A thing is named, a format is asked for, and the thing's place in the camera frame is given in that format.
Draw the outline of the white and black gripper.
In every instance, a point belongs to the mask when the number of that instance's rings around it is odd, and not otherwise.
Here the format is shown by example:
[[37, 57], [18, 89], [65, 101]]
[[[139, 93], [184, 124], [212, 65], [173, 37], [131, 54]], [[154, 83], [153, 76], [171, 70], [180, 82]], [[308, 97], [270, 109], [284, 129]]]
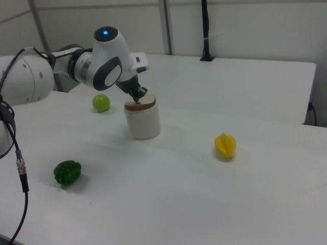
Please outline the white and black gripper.
[[133, 100], [138, 103], [139, 99], [144, 97], [147, 89], [138, 82], [138, 75], [149, 69], [149, 62], [145, 53], [122, 53], [116, 54], [119, 59], [120, 72], [115, 84], [117, 87], [129, 94]]

